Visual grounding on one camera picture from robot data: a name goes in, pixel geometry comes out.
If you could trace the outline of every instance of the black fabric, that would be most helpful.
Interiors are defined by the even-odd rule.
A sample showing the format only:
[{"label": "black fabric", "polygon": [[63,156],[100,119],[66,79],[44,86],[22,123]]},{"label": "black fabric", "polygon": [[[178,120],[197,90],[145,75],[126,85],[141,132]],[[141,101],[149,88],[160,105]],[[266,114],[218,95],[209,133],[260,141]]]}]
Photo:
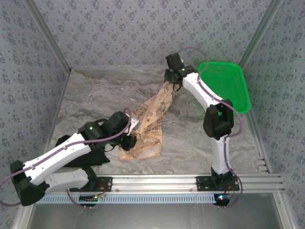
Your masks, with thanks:
[{"label": "black fabric", "polygon": [[[67,141],[70,138],[69,135],[64,135],[59,138],[56,145],[58,146],[64,141]],[[104,163],[108,163],[110,160],[105,155],[105,148],[100,147],[92,150],[91,152],[82,155],[68,164],[64,165],[65,167],[86,167],[86,166],[101,166]]]}]

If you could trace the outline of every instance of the patterned wallpaper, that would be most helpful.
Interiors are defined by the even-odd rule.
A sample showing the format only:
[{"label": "patterned wallpaper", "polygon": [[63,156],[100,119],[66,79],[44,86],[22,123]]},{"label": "patterned wallpaper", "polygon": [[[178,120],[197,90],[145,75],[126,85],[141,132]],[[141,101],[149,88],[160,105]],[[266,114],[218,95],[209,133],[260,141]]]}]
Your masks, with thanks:
[{"label": "patterned wallpaper", "polygon": [[305,2],[284,0],[245,76],[273,172],[305,228]]},{"label": "patterned wallpaper", "polygon": [[[35,0],[69,66],[165,66],[186,45],[238,62],[270,0]],[[198,64],[198,52],[186,52]]]},{"label": "patterned wallpaper", "polygon": [[[65,76],[20,0],[0,3],[0,180],[14,160],[40,154],[50,132]],[[0,198],[18,198],[11,182]],[[9,229],[17,208],[0,206],[0,229]]]}]

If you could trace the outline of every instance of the floor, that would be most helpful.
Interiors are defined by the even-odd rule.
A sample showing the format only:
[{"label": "floor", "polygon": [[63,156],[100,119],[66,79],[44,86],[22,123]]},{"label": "floor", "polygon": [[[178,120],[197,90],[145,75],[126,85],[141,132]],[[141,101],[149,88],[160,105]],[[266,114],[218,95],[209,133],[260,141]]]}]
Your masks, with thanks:
[{"label": "floor", "polygon": [[[88,121],[109,117],[125,107],[135,109],[154,96],[163,84],[164,70],[72,70],[49,149]],[[120,161],[118,149],[106,154],[110,163],[93,169],[97,174],[210,173],[213,154],[203,130],[204,110],[187,90],[177,92],[163,122],[160,157]],[[258,153],[244,116],[241,135],[230,139],[233,170],[255,173]],[[235,121],[233,133],[239,128]]]}]

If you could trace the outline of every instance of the green plastic basket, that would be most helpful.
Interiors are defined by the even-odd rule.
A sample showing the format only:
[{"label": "green plastic basket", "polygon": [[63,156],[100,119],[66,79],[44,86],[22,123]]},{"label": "green plastic basket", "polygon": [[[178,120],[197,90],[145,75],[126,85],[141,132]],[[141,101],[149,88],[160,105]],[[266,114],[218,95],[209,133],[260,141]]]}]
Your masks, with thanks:
[{"label": "green plastic basket", "polygon": [[[202,71],[205,65],[205,62],[200,64],[198,72]],[[201,79],[224,100],[230,99],[239,113],[245,114],[251,109],[244,73],[238,64],[210,61]]]}]

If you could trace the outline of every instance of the wall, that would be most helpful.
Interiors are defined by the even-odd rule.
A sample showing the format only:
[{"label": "wall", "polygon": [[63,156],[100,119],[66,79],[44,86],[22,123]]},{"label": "wall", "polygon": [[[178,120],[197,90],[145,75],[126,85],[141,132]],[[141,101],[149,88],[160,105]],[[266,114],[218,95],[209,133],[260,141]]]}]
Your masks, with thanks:
[{"label": "wall", "polygon": [[[35,0],[71,68],[165,66],[197,45],[238,62],[270,0]],[[188,60],[202,60],[197,52]]]},{"label": "wall", "polygon": [[[14,160],[42,154],[66,76],[31,15],[19,0],[0,3],[0,180]],[[11,182],[0,199],[18,201]],[[0,229],[9,229],[17,208],[0,206]]]},{"label": "wall", "polygon": [[284,0],[245,71],[273,172],[305,228],[305,2]]}]

